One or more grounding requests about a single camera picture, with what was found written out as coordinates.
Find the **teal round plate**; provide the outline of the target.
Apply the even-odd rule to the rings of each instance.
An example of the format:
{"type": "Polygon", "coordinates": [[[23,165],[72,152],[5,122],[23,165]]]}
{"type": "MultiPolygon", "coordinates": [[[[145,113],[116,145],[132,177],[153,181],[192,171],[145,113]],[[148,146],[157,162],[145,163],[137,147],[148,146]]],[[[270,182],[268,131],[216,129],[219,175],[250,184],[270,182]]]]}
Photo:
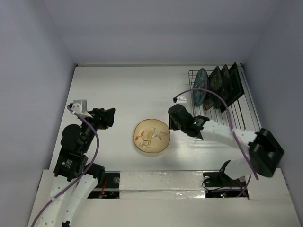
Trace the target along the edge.
{"type": "Polygon", "coordinates": [[[203,101],[206,96],[206,92],[204,90],[197,90],[198,88],[207,89],[208,88],[208,74],[204,68],[201,68],[196,74],[193,89],[195,89],[192,93],[194,106],[199,107],[203,104],[203,101]]]}

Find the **cream bird plate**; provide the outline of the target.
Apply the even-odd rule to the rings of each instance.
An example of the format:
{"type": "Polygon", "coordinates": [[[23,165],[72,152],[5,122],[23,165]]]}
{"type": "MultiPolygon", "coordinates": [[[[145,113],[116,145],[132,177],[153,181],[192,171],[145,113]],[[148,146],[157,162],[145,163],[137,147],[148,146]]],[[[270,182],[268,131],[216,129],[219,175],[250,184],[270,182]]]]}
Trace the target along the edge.
{"type": "Polygon", "coordinates": [[[158,119],[143,120],[134,130],[134,144],[145,153],[161,153],[169,146],[170,138],[168,125],[158,119]]]}

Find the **green square plate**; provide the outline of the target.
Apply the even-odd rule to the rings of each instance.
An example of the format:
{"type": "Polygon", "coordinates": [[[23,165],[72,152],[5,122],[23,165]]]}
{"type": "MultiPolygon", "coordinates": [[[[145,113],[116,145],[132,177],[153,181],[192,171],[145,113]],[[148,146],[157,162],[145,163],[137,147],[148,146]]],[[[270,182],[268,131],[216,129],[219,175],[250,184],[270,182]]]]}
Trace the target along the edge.
{"type": "Polygon", "coordinates": [[[232,82],[232,91],[229,92],[229,96],[226,100],[227,106],[231,106],[235,101],[237,101],[244,94],[244,89],[242,86],[237,63],[234,63],[229,68],[229,75],[230,75],[231,82],[232,82]]]}

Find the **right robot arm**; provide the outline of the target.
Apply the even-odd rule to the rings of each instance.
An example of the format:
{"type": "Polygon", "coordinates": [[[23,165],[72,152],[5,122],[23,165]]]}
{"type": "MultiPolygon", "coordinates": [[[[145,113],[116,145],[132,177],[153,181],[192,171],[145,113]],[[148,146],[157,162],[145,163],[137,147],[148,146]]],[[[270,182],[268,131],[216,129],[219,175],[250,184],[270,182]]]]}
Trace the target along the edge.
{"type": "Polygon", "coordinates": [[[284,150],[267,129],[260,131],[242,131],[231,129],[207,117],[193,117],[187,109],[176,104],[168,110],[169,129],[180,130],[192,138],[211,140],[238,148],[243,157],[227,160],[214,176],[207,179],[208,183],[220,183],[228,186],[234,180],[246,175],[273,177],[284,150]]]}

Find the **black floral square plate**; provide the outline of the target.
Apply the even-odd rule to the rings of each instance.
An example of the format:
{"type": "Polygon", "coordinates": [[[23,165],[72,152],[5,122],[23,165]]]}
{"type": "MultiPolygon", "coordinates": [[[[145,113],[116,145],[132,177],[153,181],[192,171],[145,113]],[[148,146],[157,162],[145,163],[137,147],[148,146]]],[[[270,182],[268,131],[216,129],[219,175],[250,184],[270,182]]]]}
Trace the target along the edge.
{"type": "MultiPolygon", "coordinates": [[[[208,90],[216,93],[217,95],[221,95],[223,79],[221,75],[220,68],[216,66],[211,75],[208,77],[208,90]]],[[[222,105],[221,100],[210,93],[207,93],[204,100],[204,109],[209,110],[211,107],[216,109],[220,108],[222,105]]]]}

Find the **wire dish rack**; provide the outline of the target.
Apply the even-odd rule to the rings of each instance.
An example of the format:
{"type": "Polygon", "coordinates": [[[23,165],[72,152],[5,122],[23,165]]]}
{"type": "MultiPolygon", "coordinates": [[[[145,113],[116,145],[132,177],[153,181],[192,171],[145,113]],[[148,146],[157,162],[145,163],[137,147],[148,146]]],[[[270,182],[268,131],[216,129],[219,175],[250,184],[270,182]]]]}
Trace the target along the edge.
{"type": "MultiPolygon", "coordinates": [[[[192,97],[190,98],[192,103],[191,112],[194,116],[203,115],[219,124],[229,126],[227,111],[221,112],[220,109],[215,109],[214,107],[211,107],[209,110],[205,110],[203,105],[196,107],[193,104],[192,97]]],[[[245,95],[242,95],[238,100],[231,104],[229,106],[229,111],[235,128],[249,131],[255,130],[245,95]]]]}

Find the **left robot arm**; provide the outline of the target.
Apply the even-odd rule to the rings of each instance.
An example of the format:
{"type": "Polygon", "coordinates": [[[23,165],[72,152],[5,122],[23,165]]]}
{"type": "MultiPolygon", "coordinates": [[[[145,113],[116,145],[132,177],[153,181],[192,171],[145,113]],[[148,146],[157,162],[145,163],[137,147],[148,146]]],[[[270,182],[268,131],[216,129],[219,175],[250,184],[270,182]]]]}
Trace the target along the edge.
{"type": "Polygon", "coordinates": [[[105,168],[88,161],[86,153],[94,139],[100,145],[97,131],[113,126],[116,110],[86,111],[80,103],[70,104],[67,109],[82,124],[68,125],[62,132],[49,201],[33,221],[33,227],[72,227],[92,190],[106,183],[105,168]]]}

